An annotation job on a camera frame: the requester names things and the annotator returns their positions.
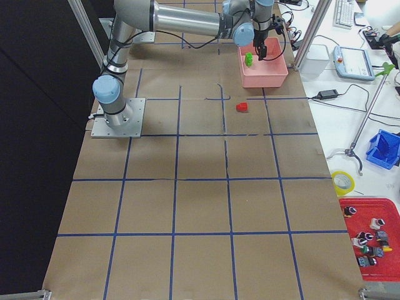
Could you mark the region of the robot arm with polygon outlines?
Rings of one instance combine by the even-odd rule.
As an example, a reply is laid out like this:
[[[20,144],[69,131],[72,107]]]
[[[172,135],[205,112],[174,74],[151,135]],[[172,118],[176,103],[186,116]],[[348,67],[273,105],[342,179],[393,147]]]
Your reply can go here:
[[[265,40],[270,31],[282,34],[283,20],[273,14],[273,1],[224,1],[222,12],[206,12],[165,6],[157,1],[115,1],[109,49],[101,75],[92,91],[103,113],[95,117],[106,137],[138,137],[144,115],[144,99],[123,96],[128,54],[134,38],[165,30],[231,39],[237,46],[253,44],[260,60],[266,58]]]

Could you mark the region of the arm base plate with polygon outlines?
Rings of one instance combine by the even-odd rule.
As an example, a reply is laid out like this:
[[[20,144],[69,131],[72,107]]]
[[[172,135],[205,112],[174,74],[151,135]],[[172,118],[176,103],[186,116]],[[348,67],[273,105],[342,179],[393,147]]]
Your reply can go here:
[[[124,98],[126,106],[115,115],[106,114],[98,106],[91,136],[93,138],[140,138],[145,112],[145,98]]]
[[[154,44],[156,38],[155,32],[136,30],[132,39],[133,44]]]

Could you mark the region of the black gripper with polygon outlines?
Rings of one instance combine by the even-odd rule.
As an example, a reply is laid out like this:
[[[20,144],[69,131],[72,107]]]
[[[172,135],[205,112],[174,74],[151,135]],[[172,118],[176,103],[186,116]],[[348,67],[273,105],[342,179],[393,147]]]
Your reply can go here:
[[[279,16],[273,14],[269,19],[265,21],[260,21],[258,19],[253,19],[254,23],[254,39],[253,46],[257,47],[258,60],[263,61],[267,56],[267,47],[264,41],[267,39],[270,31],[275,31],[276,34],[282,35],[284,24],[283,19]]]

